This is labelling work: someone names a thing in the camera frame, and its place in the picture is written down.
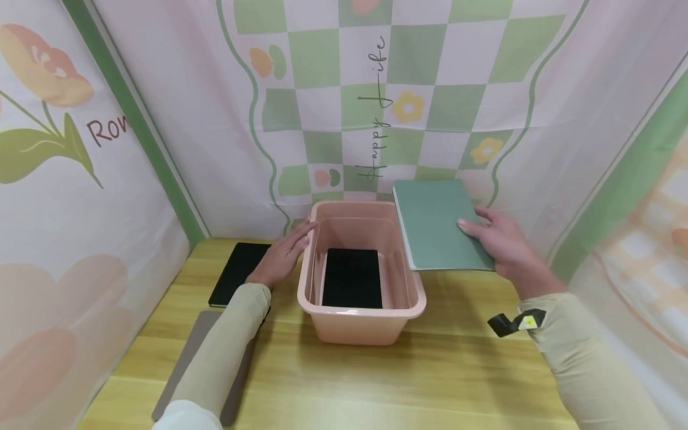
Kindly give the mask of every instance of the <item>checkered backdrop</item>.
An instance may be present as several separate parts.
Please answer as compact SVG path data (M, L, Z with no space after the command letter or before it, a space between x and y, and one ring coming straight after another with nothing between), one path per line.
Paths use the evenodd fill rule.
M319 200L389 200L397 179L489 181L525 127L526 77L581 7L555 3L234 2L277 203L298 220Z

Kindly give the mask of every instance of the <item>right hand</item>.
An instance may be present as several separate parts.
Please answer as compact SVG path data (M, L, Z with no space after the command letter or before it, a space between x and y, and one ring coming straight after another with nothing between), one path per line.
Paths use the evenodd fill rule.
M488 224L475 224L459 219L457 225L469 236L480 241L495 259L495 269L511 281L522 299L566 291L547 265L528 243L516 221L493 209L475 207L475 213Z

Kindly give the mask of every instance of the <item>green trim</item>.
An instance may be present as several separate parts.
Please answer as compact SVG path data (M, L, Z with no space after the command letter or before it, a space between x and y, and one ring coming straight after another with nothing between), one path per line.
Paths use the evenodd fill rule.
M678 80L619 160L552 260L568 283L576 269L650 190L688 126L688 72Z
M497 199L497 195L499 194L499 179L497 179L497 171L499 170L499 166L502 165L502 161L508 156L516 147L521 143L523 138L526 136L526 134L530 131L530 124L533 121L533 111L535 110L535 88L537 88L537 80L540 77L540 74L544 70L545 66L547 63L549 63L549 60L552 59L552 57L559 51L559 49L563 46L564 43L568 40L568 37L573 33L573 30L576 28L576 25L578 24L578 21L581 20L581 17L583 16L583 13L585 12L585 9L588 7L588 3L590 0L585 0L583 4L581 5L581 9L578 11L578 14L576 17L573 19L573 22L569 26L569 28L566 30L566 33L561 37L561 40L552 48L549 53L545 56L545 58L542 60L540 65L537 66L537 69L535 70L535 73L533 74L533 79L530 80L530 88L528 89L528 113L526 114L526 122L523 127L523 130L521 130L521 133L518 135L516 138L516 141L509 147L509 149L502 154L501 157L497 160L495 163L495 168L492 169L492 185L493 185L493 191L492 191L492 197L490 198L490 202L487 204L487 207L492 206L495 203L495 200Z
M186 200L180 185L178 184L170 166L165 161L162 150L155 141L155 136L148 127L143 113L139 109L133 94L127 86L124 76L120 73L115 59L110 53L109 48L103 37L98 31L93 17L89 13L84 0L62 0L63 5L72 18L81 37L86 43L91 55L93 56L100 72L105 77L110 90L122 108L122 112L127 117L127 122L131 126L136 138L150 160L162 188L167 194L175 213L182 223L182 228L191 243L193 249L198 243L206 238L198 220L194 215L189 202Z
M227 42L227 46L229 47L229 50L232 52L234 59L237 61L237 63L239 63L241 68L244 69L244 71L248 75L248 78L251 80L251 86L253 87L253 99L251 100L251 105L248 108L248 126L250 127L251 137L253 138L253 142L258 148L258 151L260 151L260 153L263 154L263 157L268 159L270 166L272 167L272 175L270 176L268 192L270 193L270 199L272 199L272 204L274 204L274 206L277 209L279 209L279 211L282 212L282 215L284 215L284 217L287 219L286 223L284 224L284 228L282 229L282 234L286 236L287 232L289 231L289 226L291 225L292 220L289 218L289 215L287 215L284 209L282 209L282 207L277 204L277 199L275 199L275 179L277 179L277 165L275 164L275 161L272 159L272 157L270 157L270 154L263 148L263 145L260 144L260 141L258 141L258 134L256 133L255 111L256 105L258 104L258 81L256 80L255 76L253 76L253 73L251 72L251 69L248 68L246 62L239 55L239 52L237 52L237 49L234 47L234 43L232 43L232 39L229 36L229 30L227 30L227 22L225 22L224 20L222 0L216 0L215 6L217 7L217 18L219 19L220 27L222 27L222 34L224 35L225 42Z

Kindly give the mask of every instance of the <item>green stem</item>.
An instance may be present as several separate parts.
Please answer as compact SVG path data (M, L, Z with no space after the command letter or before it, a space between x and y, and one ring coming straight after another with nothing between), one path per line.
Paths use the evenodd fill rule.
M50 134L55 134L54 131L52 131L47 125L43 124L38 118L33 116L28 110L24 109L19 103L17 103L12 97L9 97L7 93L5 93L3 90L0 89L0 96L3 96L8 102L12 103L17 109L22 111L24 115L28 116L29 118L33 119L33 121L40 125L42 128L44 128L48 133Z
M47 118L47 121L50 123L52 129L55 131L55 134L63 138L64 136L62 136L62 133L60 133L60 129L57 128L55 122L52 120L50 110L48 110L47 103L45 102L45 100L41 101L41 104L43 104L43 112L45 112L45 117Z

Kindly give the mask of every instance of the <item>sleeve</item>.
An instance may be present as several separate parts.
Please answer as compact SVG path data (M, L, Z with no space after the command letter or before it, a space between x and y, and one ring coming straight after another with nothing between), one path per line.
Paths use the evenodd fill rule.
M217 416L189 400L176 400L165 412L153 430L222 430Z
M529 330L557 381L559 397L583 430L668 429L633 373L597 336L592 316L570 293L525 300L546 312Z
M190 400L219 416L244 351L270 308L270 290L261 284L239 287L186 368L175 400Z

